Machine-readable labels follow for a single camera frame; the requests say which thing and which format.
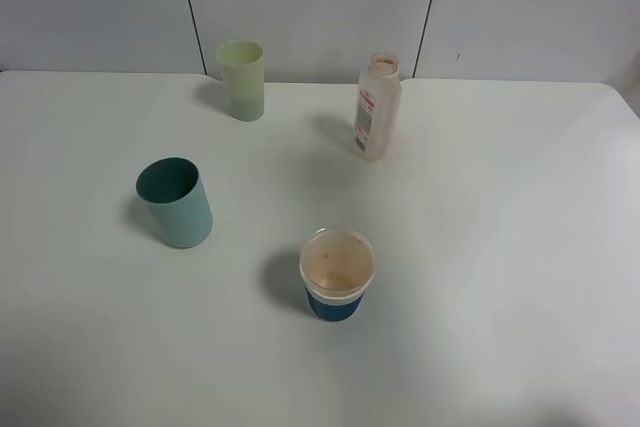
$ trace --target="wall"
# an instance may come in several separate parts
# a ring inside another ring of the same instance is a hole
[[[203,72],[187,0],[0,0],[0,70]]]
[[[417,76],[618,86],[639,53],[640,0],[433,0]]]
[[[216,48],[233,39],[265,46],[275,81],[357,82],[371,53],[415,66],[428,0],[192,0],[207,70],[218,77]]]

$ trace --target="white table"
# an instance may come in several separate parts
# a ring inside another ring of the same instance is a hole
[[[637,426],[638,119],[596,84],[403,88],[367,163],[353,85],[269,84],[245,124],[204,76],[0,74],[0,423]],[[194,249],[135,200],[166,156],[204,179]],[[297,276],[326,226],[379,261],[338,324]]]

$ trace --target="plastic bottle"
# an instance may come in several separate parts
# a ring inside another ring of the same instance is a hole
[[[398,64],[393,54],[375,53],[360,74],[355,142],[367,160],[384,157],[391,140],[402,94]]]

